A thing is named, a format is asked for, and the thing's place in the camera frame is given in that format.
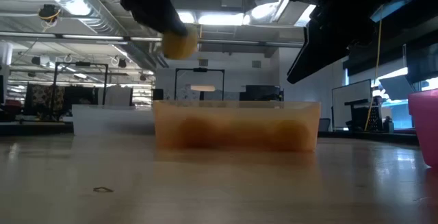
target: chair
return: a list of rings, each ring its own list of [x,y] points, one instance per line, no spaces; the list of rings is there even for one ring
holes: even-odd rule
[[[320,125],[318,126],[319,132],[328,132],[330,128],[330,119],[320,119]]]

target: plastic container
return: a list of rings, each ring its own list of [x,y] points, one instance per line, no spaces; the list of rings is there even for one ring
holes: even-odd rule
[[[438,90],[415,92],[408,97],[424,162],[438,166]]]
[[[320,104],[154,101],[158,149],[314,151]]]
[[[150,108],[73,105],[75,136],[153,135]]]

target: pink cup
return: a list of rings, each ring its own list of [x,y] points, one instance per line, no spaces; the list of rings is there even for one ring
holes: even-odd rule
[[[408,99],[424,161],[438,167],[438,90],[415,92]]]

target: wooden table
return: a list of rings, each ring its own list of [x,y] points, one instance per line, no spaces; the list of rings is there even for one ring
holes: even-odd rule
[[[417,147],[322,138],[315,153],[155,152],[154,137],[1,139],[0,223],[438,223],[438,173]]]

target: yellow sponge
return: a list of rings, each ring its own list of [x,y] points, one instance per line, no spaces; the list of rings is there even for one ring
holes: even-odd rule
[[[172,60],[182,60],[191,56],[197,48],[198,32],[195,27],[188,26],[188,35],[180,36],[173,32],[165,32],[162,40],[163,54]]]

